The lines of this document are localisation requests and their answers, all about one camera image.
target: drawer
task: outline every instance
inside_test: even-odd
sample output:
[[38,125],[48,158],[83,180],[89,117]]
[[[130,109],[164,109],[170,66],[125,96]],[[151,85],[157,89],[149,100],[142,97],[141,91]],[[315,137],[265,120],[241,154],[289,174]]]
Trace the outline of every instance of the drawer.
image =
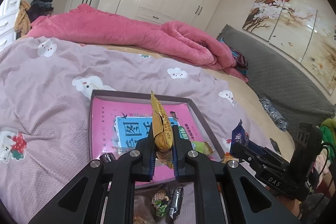
[[3,14],[3,10],[5,8],[5,3],[6,3],[6,0],[3,0],[3,2],[0,4],[0,17],[2,16]]
[[6,0],[3,15],[8,15],[20,7],[20,0]]
[[0,35],[14,28],[16,13],[0,17]]
[[138,9],[135,19],[156,24],[163,24],[175,20],[172,17],[165,16],[143,7]]
[[14,29],[11,29],[8,32],[0,35],[0,51],[13,44],[15,35],[16,33],[14,32]]

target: white dresser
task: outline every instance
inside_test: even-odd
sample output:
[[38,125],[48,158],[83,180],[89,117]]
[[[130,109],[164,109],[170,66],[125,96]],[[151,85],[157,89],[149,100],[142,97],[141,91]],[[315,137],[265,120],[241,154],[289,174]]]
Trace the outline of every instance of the white dresser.
[[0,51],[16,39],[14,24],[20,7],[20,0],[4,0],[0,5]]

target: black cable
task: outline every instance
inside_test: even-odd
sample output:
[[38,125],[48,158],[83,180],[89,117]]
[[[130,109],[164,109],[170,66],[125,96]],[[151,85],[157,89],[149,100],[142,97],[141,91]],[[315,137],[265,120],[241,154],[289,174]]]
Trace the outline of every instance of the black cable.
[[320,179],[320,175],[322,175],[322,173],[323,173],[325,167],[327,166],[328,159],[329,159],[329,147],[328,147],[328,146],[323,146],[323,147],[322,147],[322,150],[323,150],[323,149],[326,149],[326,151],[327,151],[327,159],[326,159],[326,161],[325,161],[325,163],[324,163],[324,165],[323,165],[323,168],[322,168],[321,172],[319,173],[319,175],[318,175],[318,177],[317,177],[318,180]]
[[331,147],[331,149],[334,151],[334,154],[336,156],[336,148],[335,148],[335,145],[333,143],[330,143],[330,142],[324,142],[322,143],[323,146],[325,145],[329,145]]
[[[320,175],[323,173],[323,170],[325,169],[325,167],[326,167],[326,165],[327,165],[327,162],[328,162],[328,159],[329,159],[329,148],[328,148],[328,146],[326,146],[326,145],[329,145],[329,146],[332,148],[332,150],[334,151],[334,154],[336,155],[334,144],[332,144],[332,143],[330,143],[330,142],[324,142],[324,143],[323,143],[322,150],[323,150],[323,149],[326,149],[326,150],[327,150],[327,159],[326,159],[326,161],[325,161],[325,163],[324,163],[324,165],[323,165],[323,168],[322,168],[322,170],[321,170],[321,172],[320,172],[320,174],[319,174],[319,176],[318,176],[318,179],[320,179]],[[333,177],[331,177],[331,181],[330,181],[330,183],[329,183],[329,185],[328,185],[328,187],[327,187],[327,191],[328,191],[328,192],[329,192],[329,189],[330,189],[331,185],[333,184],[333,181],[334,181],[334,179],[333,179]],[[307,215],[305,215],[304,217],[307,217],[308,215],[310,215],[310,213],[311,213],[312,211],[314,211],[314,210],[317,208],[317,206],[319,206],[319,204],[322,202],[322,200],[323,200],[324,198],[325,198],[325,195],[323,194],[322,197],[319,199],[319,201],[315,204],[315,206],[314,206],[314,207],[310,210],[310,212],[309,212]]]

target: book cover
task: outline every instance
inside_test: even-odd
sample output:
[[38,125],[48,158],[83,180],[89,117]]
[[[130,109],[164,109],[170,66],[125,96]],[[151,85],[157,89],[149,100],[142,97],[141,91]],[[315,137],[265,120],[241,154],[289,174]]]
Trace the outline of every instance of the book cover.
[[[180,136],[202,142],[204,138],[186,103],[164,105],[172,125],[179,126]],[[93,159],[112,152],[116,158],[133,150],[139,139],[147,137],[152,122],[150,104],[124,103],[94,98],[91,117],[91,148]],[[174,180],[174,170],[158,159],[151,183]]]

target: smartphone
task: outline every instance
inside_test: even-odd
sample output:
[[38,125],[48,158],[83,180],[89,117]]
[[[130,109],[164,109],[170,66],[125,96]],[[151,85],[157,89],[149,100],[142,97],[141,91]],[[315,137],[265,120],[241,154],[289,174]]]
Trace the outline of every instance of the smartphone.
[[270,138],[271,144],[273,145],[273,148],[275,150],[275,152],[279,153],[281,155],[279,146],[277,144],[277,142],[275,140],[273,140],[272,138]]

